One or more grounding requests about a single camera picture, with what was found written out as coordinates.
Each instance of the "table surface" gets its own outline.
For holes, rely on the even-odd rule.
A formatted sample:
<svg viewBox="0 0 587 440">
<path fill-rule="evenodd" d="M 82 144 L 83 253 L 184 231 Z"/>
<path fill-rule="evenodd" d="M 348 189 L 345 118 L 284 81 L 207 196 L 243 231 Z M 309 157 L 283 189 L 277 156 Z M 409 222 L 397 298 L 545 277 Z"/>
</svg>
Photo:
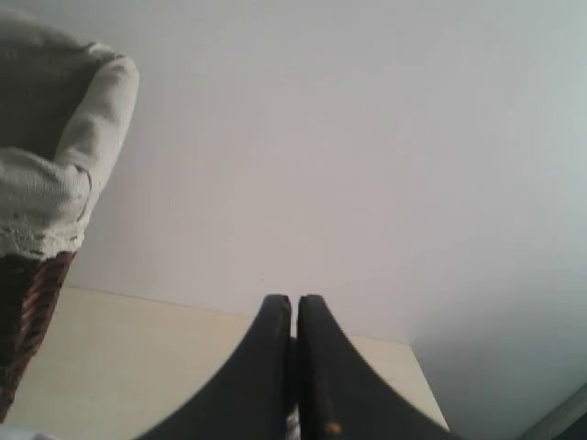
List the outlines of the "table surface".
<svg viewBox="0 0 587 440">
<path fill-rule="evenodd" d="M 64 288 L 6 423 L 63 440 L 128 440 L 173 412 L 227 360 L 252 319 Z M 409 346 L 352 337 L 371 366 L 446 427 Z"/>
</svg>

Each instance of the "wicker basket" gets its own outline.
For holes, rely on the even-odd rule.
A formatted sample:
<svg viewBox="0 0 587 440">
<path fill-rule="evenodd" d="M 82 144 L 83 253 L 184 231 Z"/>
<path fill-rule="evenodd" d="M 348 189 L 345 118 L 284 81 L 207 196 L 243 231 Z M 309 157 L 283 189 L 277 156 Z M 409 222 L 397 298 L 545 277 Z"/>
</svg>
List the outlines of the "wicker basket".
<svg viewBox="0 0 587 440">
<path fill-rule="evenodd" d="M 47 333 L 74 256 L 63 252 L 45 261 L 0 258 L 0 423 Z"/>
</svg>

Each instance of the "brown wicker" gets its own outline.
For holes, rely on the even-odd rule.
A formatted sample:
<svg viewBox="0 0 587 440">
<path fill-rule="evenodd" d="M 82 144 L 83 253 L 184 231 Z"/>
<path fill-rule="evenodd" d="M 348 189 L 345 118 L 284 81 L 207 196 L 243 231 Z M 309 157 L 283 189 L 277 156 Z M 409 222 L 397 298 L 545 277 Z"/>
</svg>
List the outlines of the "brown wicker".
<svg viewBox="0 0 587 440">
<path fill-rule="evenodd" d="M 47 332 L 74 253 L 38 261 L 0 258 L 0 423 Z"/>
</svg>

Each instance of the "beige tabletop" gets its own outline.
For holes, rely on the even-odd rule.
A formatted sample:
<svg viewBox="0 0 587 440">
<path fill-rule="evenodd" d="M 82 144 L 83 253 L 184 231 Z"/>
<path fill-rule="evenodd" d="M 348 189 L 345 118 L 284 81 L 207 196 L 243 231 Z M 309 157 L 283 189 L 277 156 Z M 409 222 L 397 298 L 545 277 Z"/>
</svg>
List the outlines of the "beige tabletop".
<svg viewBox="0 0 587 440">
<path fill-rule="evenodd" d="M 63 440 L 134 438 L 205 384 L 250 322 L 243 316 L 63 289 L 6 423 Z M 351 339 L 391 386 L 446 427 L 409 346 Z"/>
</svg>

